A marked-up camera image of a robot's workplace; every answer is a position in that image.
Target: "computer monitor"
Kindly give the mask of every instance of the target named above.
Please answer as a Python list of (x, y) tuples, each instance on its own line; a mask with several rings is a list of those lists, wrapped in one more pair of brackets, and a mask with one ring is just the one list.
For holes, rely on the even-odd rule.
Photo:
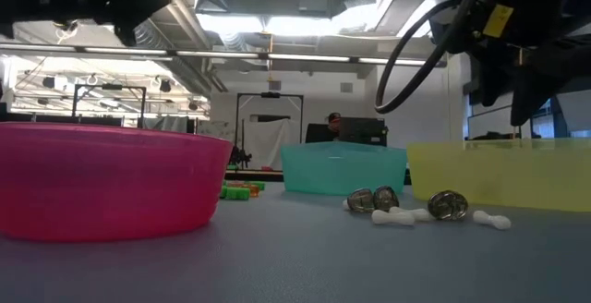
[(340, 141), (387, 146), (388, 128), (383, 119), (341, 117)]

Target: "pink bowl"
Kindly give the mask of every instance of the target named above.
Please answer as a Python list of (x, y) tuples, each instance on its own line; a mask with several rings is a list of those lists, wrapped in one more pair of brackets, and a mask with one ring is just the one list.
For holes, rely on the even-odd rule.
[(0, 124), (0, 232), (47, 241), (163, 236), (206, 224), (232, 144), (123, 127)]

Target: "teal bowl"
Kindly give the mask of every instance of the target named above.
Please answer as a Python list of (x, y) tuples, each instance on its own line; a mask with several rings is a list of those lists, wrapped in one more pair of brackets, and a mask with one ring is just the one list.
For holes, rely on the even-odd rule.
[(332, 141), (281, 148), (287, 191), (348, 196), (390, 186), (402, 193), (406, 150)]

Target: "black cable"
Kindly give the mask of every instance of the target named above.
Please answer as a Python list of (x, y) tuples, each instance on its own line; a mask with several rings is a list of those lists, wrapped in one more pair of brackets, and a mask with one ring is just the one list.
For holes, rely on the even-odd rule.
[[(423, 83), (425, 78), (428, 76), (429, 73), (433, 70), (433, 68), (437, 65), (440, 61), (443, 54), (447, 50), (447, 47), (450, 41), (455, 37), (458, 30), (464, 24), (464, 20), (468, 15), (468, 12), (474, 5), (476, 0), (449, 0), (447, 2), (443, 2), (435, 7), (433, 7), (429, 12), (423, 16), (419, 21), (411, 27), (403, 38), (398, 42), (396, 48), (390, 55), (390, 59), (388, 59), (388, 63), (384, 68), (384, 72), (380, 78), (380, 84), (378, 85), (378, 91), (376, 93), (376, 112), (379, 114), (388, 114), (389, 112), (393, 111), (394, 109), (398, 108), (408, 97), (418, 88), (418, 86)], [(396, 60), (398, 56), (404, 49), (404, 46), (410, 41), (416, 31), (423, 26), (425, 22), (427, 22), (430, 18), (441, 12), (446, 8), (450, 8), (453, 6), (460, 6), (458, 7), (458, 12), (453, 18), (452, 24), (448, 27), (445, 31), (443, 36), (441, 37), (440, 43), (435, 47), (433, 53), (428, 57), (425, 64), (416, 72), (413, 78), (408, 82), (408, 84), (403, 88), (403, 90), (391, 101), (386, 104), (383, 104), (384, 99), (384, 92), (386, 91), (386, 85), (388, 85), (388, 79), (390, 78), (390, 74), (392, 73), (392, 69), (396, 64)]]

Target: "ceiling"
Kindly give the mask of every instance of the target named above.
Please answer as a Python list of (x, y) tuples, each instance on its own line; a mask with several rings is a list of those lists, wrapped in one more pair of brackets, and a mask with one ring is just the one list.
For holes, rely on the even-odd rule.
[[(424, 0), (393, 0), (386, 10), (380, 25), (369, 32), (355, 32), (334, 36), (272, 36), (272, 51), (285, 54), (313, 54), (313, 55), (351, 55), (388, 57), (395, 44), (398, 43), (397, 32), (412, 16)], [(211, 49), (213, 46), (223, 46), (220, 37), (214, 31), (205, 31), (197, 20), (193, 7), (195, 0), (173, 0), (166, 8), (156, 12), (147, 21), (148, 27), (155, 30), (161, 40), (163, 48), (169, 49)], [(110, 46), (121, 47), (121, 42), (115, 37), (110, 27), (98, 26), (90, 22), (81, 21), (73, 36), (62, 36), (51, 22), (19, 23), (15, 27), (17, 41), (44, 44), (70, 44), (80, 46)], [(267, 50), (271, 47), (271, 36), (258, 33), (244, 33), (245, 42), (256, 50)], [(426, 58), (433, 49), (429, 38), (413, 39), (404, 49), (403, 56), (407, 58)], [(233, 91), (223, 84), (221, 77), (215, 77), (215, 70), (221, 71), (261, 71), (268, 68), (267, 64), (253, 65), (241, 60), (214, 60), (209, 62), (199, 58), (187, 58), (181, 62), (181, 67), (166, 62), (149, 62), (141, 59), (114, 60), (92, 59), (80, 57), (37, 57), (22, 56), (18, 60), (20, 74), (18, 75), (17, 95), (18, 106), (39, 107), (32, 96), (41, 95), (71, 95), (60, 90), (44, 88), (42, 80), (45, 76), (66, 76), (69, 79), (86, 83), (89, 76), (99, 78), (100, 82), (122, 83), (126, 85), (143, 86), (148, 89), (149, 98), (169, 99), (173, 103), (151, 103), (148, 110), (161, 112), (187, 111), (187, 106), (196, 95), (209, 97), (211, 92)], [(272, 63), (276, 71), (302, 72), (340, 72), (357, 73), (363, 76), (370, 67), (352, 64), (330, 64), (295, 61), (276, 61)], [(155, 81), (170, 79), (172, 89), (170, 93), (160, 93)], [(98, 90), (102, 96), (133, 97), (113, 94), (109, 91)], [(89, 99), (82, 104), (83, 108), (97, 107), (97, 99)], [(52, 99), (52, 106), (71, 108), (71, 100)], [(137, 102), (127, 103), (131, 108), (139, 108)], [(200, 113), (206, 115), (209, 106), (199, 102)]]

